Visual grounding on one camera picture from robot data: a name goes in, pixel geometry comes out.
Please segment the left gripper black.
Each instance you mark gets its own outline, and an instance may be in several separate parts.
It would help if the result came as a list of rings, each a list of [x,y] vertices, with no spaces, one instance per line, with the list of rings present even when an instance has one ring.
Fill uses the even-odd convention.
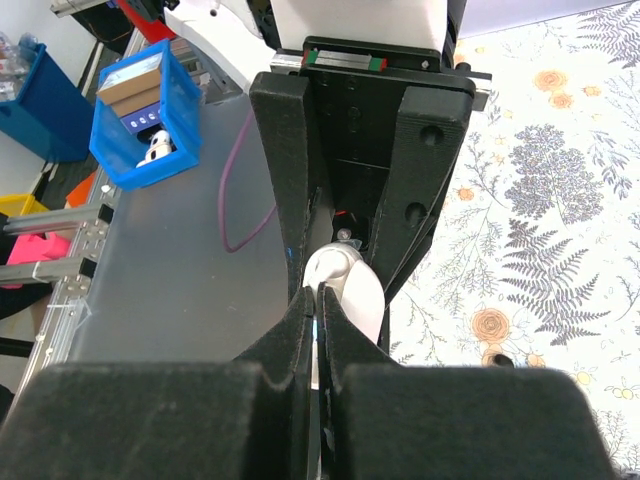
[[[452,50],[309,37],[292,70],[258,74],[250,101],[283,241],[288,296],[350,229],[387,300],[430,248],[487,73]]]

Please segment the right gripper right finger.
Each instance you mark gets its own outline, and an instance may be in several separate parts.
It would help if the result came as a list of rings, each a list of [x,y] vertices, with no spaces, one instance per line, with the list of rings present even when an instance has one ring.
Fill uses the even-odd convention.
[[[552,369],[405,367],[318,293],[328,479],[612,479],[585,396]]]

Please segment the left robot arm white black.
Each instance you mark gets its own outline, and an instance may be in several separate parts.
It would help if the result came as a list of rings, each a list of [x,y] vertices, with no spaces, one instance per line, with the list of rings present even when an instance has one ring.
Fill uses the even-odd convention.
[[[392,299],[429,250],[491,78],[456,64],[462,1],[167,1],[250,98],[291,290],[340,212]]]

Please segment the white earbud charging case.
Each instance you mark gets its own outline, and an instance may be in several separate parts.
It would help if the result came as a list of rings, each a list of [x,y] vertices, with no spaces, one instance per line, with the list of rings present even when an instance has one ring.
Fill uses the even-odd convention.
[[[346,242],[318,249],[307,261],[303,286],[318,292],[331,287],[347,318],[373,343],[379,338],[385,311],[382,285],[361,254]]]

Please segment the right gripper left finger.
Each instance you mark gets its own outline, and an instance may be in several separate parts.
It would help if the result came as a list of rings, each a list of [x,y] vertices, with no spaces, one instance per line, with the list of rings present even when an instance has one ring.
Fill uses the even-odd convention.
[[[62,363],[1,430],[5,479],[303,479],[312,313],[307,288],[225,363]]]

